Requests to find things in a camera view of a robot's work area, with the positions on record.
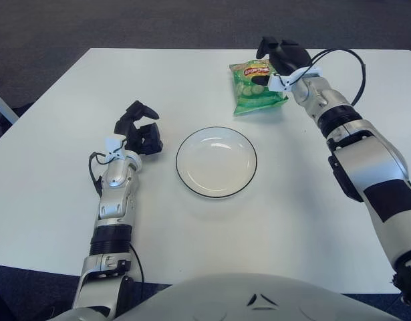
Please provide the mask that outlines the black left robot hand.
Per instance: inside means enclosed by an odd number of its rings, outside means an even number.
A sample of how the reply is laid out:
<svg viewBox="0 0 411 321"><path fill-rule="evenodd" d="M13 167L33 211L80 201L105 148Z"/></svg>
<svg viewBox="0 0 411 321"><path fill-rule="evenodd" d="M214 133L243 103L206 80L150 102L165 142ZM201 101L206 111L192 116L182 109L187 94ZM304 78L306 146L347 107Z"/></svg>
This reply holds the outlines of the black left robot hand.
<svg viewBox="0 0 411 321"><path fill-rule="evenodd" d="M153 109L136 100L116 122L114 134L125 136L125 150L139 155L159 153L162 151L163 143L157 123L142 125L140 128L136 128L134 124L143 117L152 120L159 119L159 115Z"/></svg>

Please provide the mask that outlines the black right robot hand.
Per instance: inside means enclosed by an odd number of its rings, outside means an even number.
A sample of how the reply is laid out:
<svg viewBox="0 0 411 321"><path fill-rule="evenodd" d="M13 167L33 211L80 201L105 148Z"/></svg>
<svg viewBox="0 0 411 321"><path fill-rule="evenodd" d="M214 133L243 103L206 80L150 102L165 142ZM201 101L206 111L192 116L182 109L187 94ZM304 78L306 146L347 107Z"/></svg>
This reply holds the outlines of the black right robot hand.
<svg viewBox="0 0 411 321"><path fill-rule="evenodd" d="M289 39L277 41L274 37L264 36L256 58L261 59L266 55L275 71L266 76L253 76L252 83L266 86L272 92L307 89L302 77L310 67L311 57L297 42Z"/></svg>

